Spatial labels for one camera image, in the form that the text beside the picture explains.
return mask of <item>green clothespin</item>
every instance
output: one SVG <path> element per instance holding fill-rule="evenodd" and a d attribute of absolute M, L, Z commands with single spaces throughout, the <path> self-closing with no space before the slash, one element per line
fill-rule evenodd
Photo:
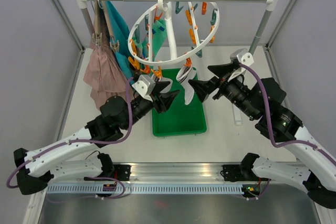
<path fill-rule="evenodd" d="M 136 25 L 136 29 L 134 31 L 134 36 L 135 36 L 135 42 L 140 43 L 140 30 L 139 30 L 139 25 Z"/>
<path fill-rule="evenodd" d="M 196 55 L 197 55 L 199 58 L 201 58 L 201 57 L 202 57 L 202 50 L 198 51 L 198 52 L 196 53 Z"/>
<path fill-rule="evenodd" d="M 212 11 L 212 16 L 211 16 L 211 21 L 210 21 L 210 24 L 212 26 L 214 26 L 216 23 L 216 17 L 217 17 L 216 11 L 217 11 L 217 8 L 214 8 Z"/>
<path fill-rule="evenodd" d="M 183 6 L 179 7 L 179 1 L 177 1 L 175 5 L 175 14 L 179 14 L 182 9 L 183 9 Z"/>
<path fill-rule="evenodd" d="M 145 28 L 146 28 L 146 31 L 148 31 L 148 14 L 145 15 Z"/>

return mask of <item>green basket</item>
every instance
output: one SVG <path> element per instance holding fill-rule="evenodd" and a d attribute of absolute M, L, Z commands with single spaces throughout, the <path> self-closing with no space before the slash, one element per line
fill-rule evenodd
<path fill-rule="evenodd" d="M 184 104 L 184 89 L 176 80 L 180 69 L 162 70 L 162 75 L 173 80 L 171 91 L 179 90 L 168 111 L 158 114 L 152 110 L 154 136 L 177 136 L 206 132 L 203 105 L 196 94 L 189 105 Z"/>

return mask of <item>white tabletop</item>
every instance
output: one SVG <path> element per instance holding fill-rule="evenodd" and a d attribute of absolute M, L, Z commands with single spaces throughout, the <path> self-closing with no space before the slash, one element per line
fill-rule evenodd
<path fill-rule="evenodd" d="M 209 80 L 213 74 L 208 65 L 229 63 L 232 52 L 242 47 L 215 47 L 203 49 L 203 57 L 192 58 L 199 80 Z M 178 47 L 177 54 L 182 55 L 190 47 Z M 91 49 L 86 49 L 78 80 L 73 93 L 62 138 L 71 135 L 99 115 L 95 103 L 90 97 L 91 88 L 83 82 Z M 169 48 L 161 48 L 157 60 L 169 55 Z M 270 71 L 261 46 L 254 54 L 252 68 L 261 78 L 270 77 Z M 169 68 L 181 67 L 183 63 Z M 250 73 L 245 74 L 244 84 L 250 88 L 255 84 Z M 152 114 L 148 113 L 133 128 L 130 137 L 123 143 L 105 146 L 100 151 L 111 156 L 114 162 L 240 162 L 248 153 L 256 153 L 273 161 L 294 162 L 296 158 L 284 148 L 275 149 L 270 140 L 264 138 L 254 127 L 257 121 L 250 121 L 242 114 L 242 125 L 236 126 L 233 119 L 232 104 L 222 97 L 219 100 L 209 98 L 204 102 L 207 131 L 198 135 L 155 137 L 152 133 Z"/>

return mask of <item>sock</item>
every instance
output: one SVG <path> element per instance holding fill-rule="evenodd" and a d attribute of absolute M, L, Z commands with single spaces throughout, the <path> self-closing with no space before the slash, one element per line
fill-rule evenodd
<path fill-rule="evenodd" d="M 176 80 L 184 88 L 184 104 L 188 105 L 191 103 L 194 97 L 194 89 L 188 83 L 188 80 L 192 80 L 196 75 L 196 70 L 193 67 L 183 66 L 177 73 Z"/>

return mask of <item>gray floor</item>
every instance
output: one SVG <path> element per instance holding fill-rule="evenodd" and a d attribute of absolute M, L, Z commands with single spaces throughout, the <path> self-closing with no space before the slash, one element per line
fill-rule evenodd
<path fill-rule="evenodd" d="M 65 200 L 74 195 L 50 195 Z M 82 199 L 64 204 L 45 202 L 40 223 L 320 223 L 303 192 L 272 185 L 258 201 L 230 195 L 128 195 L 117 200 Z"/>

